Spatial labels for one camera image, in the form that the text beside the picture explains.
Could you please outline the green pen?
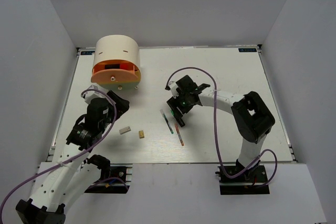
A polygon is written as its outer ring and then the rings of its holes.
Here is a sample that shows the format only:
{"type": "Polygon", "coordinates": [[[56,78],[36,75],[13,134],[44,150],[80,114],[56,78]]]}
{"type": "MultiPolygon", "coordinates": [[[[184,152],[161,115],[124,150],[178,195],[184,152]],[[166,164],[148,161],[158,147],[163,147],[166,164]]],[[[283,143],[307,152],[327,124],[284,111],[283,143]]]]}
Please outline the green pen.
{"type": "Polygon", "coordinates": [[[168,128],[169,128],[169,130],[171,132],[171,134],[174,134],[173,129],[172,129],[172,127],[171,127],[171,125],[170,125],[170,123],[169,123],[169,121],[168,121],[168,119],[167,119],[167,117],[166,117],[163,109],[160,109],[160,113],[161,113],[163,119],[165,120],[165,122],[166,122],[166,124],[167,124],[167,126],[168,126],[168,128]]]}

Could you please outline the green highlighter marker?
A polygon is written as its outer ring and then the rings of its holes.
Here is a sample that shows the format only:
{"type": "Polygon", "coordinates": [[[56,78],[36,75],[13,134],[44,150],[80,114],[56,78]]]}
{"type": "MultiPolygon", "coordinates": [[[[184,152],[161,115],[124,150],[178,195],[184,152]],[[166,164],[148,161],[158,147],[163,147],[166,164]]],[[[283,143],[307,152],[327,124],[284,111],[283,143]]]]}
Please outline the green highlighter marker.
{"type": "Polygon", "coordinates": [[[175,118],[176,122],[178,123],[178,125],[180,127],[184,127],[185,123],[182,119],[183,114],[178,110],[178,109],[171,109],[171,114],[173,115],[173,117],[175,118]]]}

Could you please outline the red pen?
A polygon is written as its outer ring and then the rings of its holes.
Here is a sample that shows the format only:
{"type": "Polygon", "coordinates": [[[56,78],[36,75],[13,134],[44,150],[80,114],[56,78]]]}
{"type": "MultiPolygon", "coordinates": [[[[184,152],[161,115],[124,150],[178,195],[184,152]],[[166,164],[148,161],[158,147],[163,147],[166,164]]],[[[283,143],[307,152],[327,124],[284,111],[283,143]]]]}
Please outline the red pen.
{"type": "Polygon", "coordinates": [[[181,146],[184,146],[184,142],[183,142],[182,136],[181,136],[181,134],[180,134],[180,130],[179,130],[178,124],[177,124],[177,123],[174,123],[174,126],[175,126],[175,130],[176,130],[178,139],[179,139],[179,141],[180,141],[180,144],[181,144],[181,146]]]}

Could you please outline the orange top drawer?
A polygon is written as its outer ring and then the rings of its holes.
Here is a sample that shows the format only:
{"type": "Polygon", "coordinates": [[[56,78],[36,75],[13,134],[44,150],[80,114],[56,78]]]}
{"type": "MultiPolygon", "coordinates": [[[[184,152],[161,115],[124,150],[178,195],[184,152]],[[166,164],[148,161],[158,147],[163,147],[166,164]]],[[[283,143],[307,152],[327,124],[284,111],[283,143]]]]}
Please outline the orange top drawer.
{"type": "Polygon", "coordinates": [[[134,63],[126,60],[102,61],[94,65],[92,69],[92,83],[131,83],[140,80],[140,69],[134,63]]]}

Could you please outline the orange highlighter marker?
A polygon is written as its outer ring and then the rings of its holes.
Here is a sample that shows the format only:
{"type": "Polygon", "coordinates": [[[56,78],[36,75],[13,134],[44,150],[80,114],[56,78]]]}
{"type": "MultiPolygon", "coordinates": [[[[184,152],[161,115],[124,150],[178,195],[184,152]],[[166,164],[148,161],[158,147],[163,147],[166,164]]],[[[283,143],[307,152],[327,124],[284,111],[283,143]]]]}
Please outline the orange highlighter marker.
{"type": "Polygon", "coordinates": [[[105,69],[122,69],[122,70],[132,70],[133,64],[129,62],[122,62],[122,63],[114,63],[114,64],[106,64],[105,69]]]}

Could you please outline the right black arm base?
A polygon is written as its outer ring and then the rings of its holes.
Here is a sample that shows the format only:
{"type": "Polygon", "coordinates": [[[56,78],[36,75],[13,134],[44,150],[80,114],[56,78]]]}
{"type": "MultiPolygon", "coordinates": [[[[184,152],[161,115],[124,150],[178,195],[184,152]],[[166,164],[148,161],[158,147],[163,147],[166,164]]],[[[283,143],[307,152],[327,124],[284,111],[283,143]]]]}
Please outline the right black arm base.
{"type": "Polygon", "coordinates": [[[247,177],[240,175],[234,179],[229,179],[218,167],[215,174],[219,178],[219,189],[221,195],[269,195],[268,185],[263,185],[268,181],[264,165],[259,165],[247,177]]]}

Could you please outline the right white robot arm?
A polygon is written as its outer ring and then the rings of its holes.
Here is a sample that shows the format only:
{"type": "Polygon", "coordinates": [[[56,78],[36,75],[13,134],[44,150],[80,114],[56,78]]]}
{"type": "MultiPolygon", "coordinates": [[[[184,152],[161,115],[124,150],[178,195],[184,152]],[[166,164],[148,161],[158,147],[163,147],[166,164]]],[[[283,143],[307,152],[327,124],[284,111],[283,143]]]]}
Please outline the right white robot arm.
{"type": "Polygon", "coordinates": [[[259,162],[263,142],[275,124],[274,116],[257,92],[233,94],[219,91],[211,89],[209,84],[197,85],[188,75],[176,82],[168,82],[165,89],[172,93],[167,104],[181,127],[185,126],[183,115],[196,105],[217,108],[232,115],[243,138],[237,175],[245,182],[255,177],[254,166],[259,162]]]}

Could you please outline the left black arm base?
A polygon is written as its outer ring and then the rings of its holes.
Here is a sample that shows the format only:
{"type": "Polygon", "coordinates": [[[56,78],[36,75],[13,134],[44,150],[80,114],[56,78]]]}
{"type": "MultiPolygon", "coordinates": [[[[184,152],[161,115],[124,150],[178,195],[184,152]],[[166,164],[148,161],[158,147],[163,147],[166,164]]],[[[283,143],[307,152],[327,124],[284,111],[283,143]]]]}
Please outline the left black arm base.
{"type": "Polygon", "coordinates": [[[110,165],[86,191],[87,194],[126,194],[131,186],[132,164],[110,165]]]}

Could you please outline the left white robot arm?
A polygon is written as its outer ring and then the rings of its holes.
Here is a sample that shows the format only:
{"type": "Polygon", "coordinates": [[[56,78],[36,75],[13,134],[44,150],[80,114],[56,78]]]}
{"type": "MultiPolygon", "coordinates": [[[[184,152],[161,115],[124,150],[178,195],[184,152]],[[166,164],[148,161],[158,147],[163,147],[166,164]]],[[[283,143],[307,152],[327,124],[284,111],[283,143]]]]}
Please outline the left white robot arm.
{"type": "Polygon", "coordinates": [[[90,91],[86,113],[74,123],[57,164],[44,171],[44,182],[29,199],[16,205],[22,223],[64,223],[66,211],[90,186],[111,179],[110,160],[91,151],[130,103],[113,91],[90,91]]]}

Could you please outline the grey white eraser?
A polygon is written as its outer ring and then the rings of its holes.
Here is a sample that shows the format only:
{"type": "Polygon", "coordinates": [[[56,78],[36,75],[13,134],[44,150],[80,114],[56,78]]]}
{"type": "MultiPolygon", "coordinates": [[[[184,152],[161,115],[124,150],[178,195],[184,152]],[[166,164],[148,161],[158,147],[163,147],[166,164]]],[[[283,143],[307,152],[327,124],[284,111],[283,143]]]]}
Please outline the grey white eraser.
{"type": "Polygon", "coordinates": [[[130,132],[131,128],[129,126],[119,129],[120,135],[130,132]]]}

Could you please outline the small tan eraser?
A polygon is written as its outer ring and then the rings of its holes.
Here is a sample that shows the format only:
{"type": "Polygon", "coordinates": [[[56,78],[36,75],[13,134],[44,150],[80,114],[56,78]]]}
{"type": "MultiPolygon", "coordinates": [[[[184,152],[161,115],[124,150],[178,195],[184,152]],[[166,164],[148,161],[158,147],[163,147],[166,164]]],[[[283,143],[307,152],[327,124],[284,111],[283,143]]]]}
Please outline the small tan eraser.
{"type": "Polygon", "coordinates": [[[142,138],[144,138],[144,137],[145,137],[145,135],[144,135],[144,131],[143,131],[143,130],[140,130],[140,131],[139,131],[139,138],[142,139],[142,138]]]}

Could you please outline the cream round drawer organizer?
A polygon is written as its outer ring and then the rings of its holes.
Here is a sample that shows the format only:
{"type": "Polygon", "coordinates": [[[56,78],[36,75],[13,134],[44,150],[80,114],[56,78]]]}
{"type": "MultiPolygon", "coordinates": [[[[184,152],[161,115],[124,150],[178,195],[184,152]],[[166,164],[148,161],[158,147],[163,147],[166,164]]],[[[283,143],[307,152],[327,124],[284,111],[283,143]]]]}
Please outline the cream round drawer organizer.
{"type": "Polygon", "coordinates": [[[93,67],[97,63],[106,60],[130,61],[140,69],[139,46],[134,39],[125,35],[109,35],[102,37],[96,43],[93,67]]]}

